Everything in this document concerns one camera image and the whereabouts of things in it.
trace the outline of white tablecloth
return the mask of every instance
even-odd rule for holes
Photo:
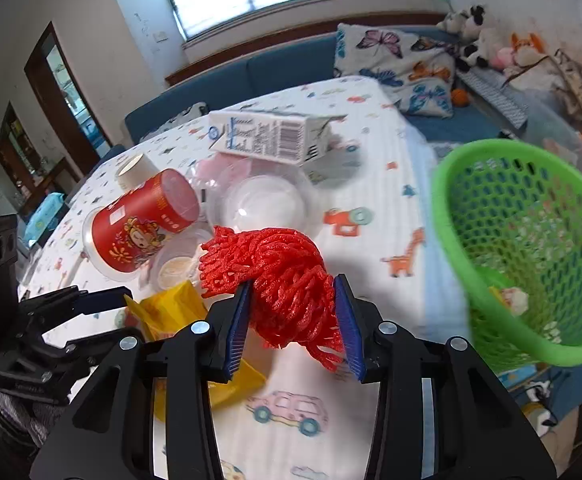
[[[373,301],[385,319],[395,320],[416,335],[437,340],[466,335],[462,290],[442,256],[428,216],[435,157],[376,81],[333,79],[233,108],[240,107],[346,116],[333,123],[339,136],[334,149],[305,166],[316,183],[325,221],[308,234],[321,251],[327,271],[333,275],[344,272],[357,297]],[[119,285],[85,259],[82,219],[122,194],[114,173],[129,155],[143,152],[159,169],[175,168],[182,173],[209,156],[207,126],[207,118],[199,118],[98,168],[44,247],[28,286],[32,296],[71,284],[87,290]],[[341,221],[347,215],[337,216],[337,212],[356,208],[366,208],[371,221],[357,226],[357,235],[342,236],[342,230],[349,229]],[[423,229],[422,242],[417,233]],[[153,292],[149,286],[141,288],[137,279],[125,285],[137,300]],[[111,330],[115,314],[80,316],[49,332],[46,339],[62,345],[68,339]],[[248,480],[362,478],[375,420],[376,386],[357,383],[346,365],[335,374],[328,372],[297,345],[276,352],[274,359],[267,384],[257,395],[275,397],[275,392],[283,391],[319,399],[319,411],[325,412],[319,433],[306,436],[298,427],[289,426],[290,421],[262,424],[242,403],[213,414],[221,458],[239,468]],[[431,425],[431,420],[425,421],[426,428]],[[154,430],[155,448],[161,451],[164,428],[156,422]],[[431,431],[425,433],[430,442]],[[425,471],[431,472],[432,449],[425,447]],[[166,477],[162,452],[156,453],[155,472]]]

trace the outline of yellow plastic packaging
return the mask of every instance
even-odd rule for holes
[[[173,336],[178,330],[198,319],[205,319],[207,310],[191,282],[184,282],[146,300],[136,303],[126,296],[129,310],[141,321],[141,328],[150,340]],[[242,359],[240,368],[228,384],[209,383],[211,407],[216,408],[244,399],[262,387],[265,377]],[[166,381],[155,382],[153,414],[163,422],[166,412]]]

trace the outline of wall switch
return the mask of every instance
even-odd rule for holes
[[[167,36],[167,33],[164,30],[161,30],[160,32],[153,33],[153,39],[155,40],[156,43],[160,43],[161,41],[168,40],[169,37]]]

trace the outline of red paper cup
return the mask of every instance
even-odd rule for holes
[[[199,204],[187,179],[164,170],[84,220],[82,240],[94,267],[130,280],[173,234],[197,220]]]

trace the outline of floor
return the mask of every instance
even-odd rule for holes
[[[582,439],[578,438],[578,423],[582,425],[580,409],[582,407],[571,411],[542,437],[542,442],[555,463],[558,475],[564,472],[572,457],[575,457],[582,446]]]

